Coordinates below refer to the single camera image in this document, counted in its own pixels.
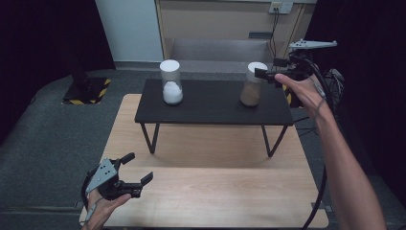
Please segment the black table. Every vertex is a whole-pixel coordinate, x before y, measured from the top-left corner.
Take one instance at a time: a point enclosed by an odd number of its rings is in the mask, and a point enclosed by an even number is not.
[[[293,126],[289,104],[281,88],[265,84],[259,104],[245,106],[239,101],[243,84],[230,80],[182,80],[182,102],[167,104],[162,81],[147,80],[134,121],[141,124],[150,153],[155,152],[160,124],[243,125],[262,127],[266,150],[272,157],[287,127]],[[152,143],[146,124],[155,124]],[[265,126],[283,126],[272,149]]]

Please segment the gray carpet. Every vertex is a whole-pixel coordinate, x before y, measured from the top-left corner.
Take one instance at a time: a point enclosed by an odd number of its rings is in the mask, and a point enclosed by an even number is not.
[[[35,96],[14,130],[0,147],[0,228],[79,229],[80,187],[86,173],[99,162],[122,98],[142,93],[146,79],[159,79],[158,71],[96,71],[90,77],[112,80],[100,104],[61,104],[71,78],[43,87]],[[242,73],[182,73],[183,79],[243,81]],[[292,109],[294,119],[306,116]],[[304,152],[316,184],[321,181],[323,157],[311,120],[297,123]],[[379,176],[370,177],[384,208],[390,229],[406,224],[406,211]],[[328,192],[325,205],[331,205]],[[69,212],[33,212],[13,207],[51,206]],[[337,229],[333,213],[330,226]]]

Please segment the black curtain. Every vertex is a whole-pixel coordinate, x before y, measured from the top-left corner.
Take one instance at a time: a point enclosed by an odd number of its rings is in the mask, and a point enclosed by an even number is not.
[[[306,39],[337,40],[317,51],[322,70],[345,78],[344,107],[366,151],[406,206],[406,19],[403,1],[319,0]]]
[[[115,69],[93,0],[2,1],[0,33],[0,143],[42,86]]]

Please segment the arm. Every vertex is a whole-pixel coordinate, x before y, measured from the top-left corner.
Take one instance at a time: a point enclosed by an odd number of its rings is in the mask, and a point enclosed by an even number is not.
[[[89,221],[85,222],[81,227],[81,230],[101,230],[114,210],[125,204],[129,199],[131,199],[131,195],[126,194],[115,200],[106,200],[102,198],[97,189],[92,191],[89,195],[88,210],[90,210],[94,203],[97,204],[97,207]]]
[[[331,110],[313,84],[317,79],[294,81],[284,75],[275,79],[290,87],[315,119],[319,130],[328,185],[341,229],[386,229],[385,219],[372,185],[353,156]]]

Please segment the wall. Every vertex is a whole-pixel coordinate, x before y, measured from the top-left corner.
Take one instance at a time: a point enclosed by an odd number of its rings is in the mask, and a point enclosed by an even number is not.
[[[96,0],[114,61],[162,61],[155,2]]]
[[[175,38],[248,40],[253,32],[271,32],[275,20],[270,3],[260,1],[158,1],[166,56]],[[281,14],[275,32],[278,56],[292,39],[305,36],[314,5],[294,4],[290,14]]]

